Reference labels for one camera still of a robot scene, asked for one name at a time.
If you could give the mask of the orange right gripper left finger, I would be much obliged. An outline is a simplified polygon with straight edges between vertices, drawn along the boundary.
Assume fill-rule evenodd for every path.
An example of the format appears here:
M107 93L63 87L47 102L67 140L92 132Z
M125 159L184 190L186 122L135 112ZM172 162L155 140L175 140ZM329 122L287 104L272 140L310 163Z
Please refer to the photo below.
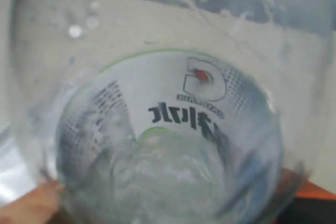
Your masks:
M1 224L47 223L59 209L59 193L63 190L64 186L56 180L38 185L1 207Z

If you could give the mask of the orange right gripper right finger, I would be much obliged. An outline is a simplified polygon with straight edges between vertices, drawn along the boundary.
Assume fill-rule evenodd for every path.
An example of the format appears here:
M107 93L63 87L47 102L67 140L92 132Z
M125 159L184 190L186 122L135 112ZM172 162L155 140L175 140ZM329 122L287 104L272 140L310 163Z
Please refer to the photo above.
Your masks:
M284 206L281 223L335 223L335 193L302 177L298 172L284 168L281 177L281 196Z

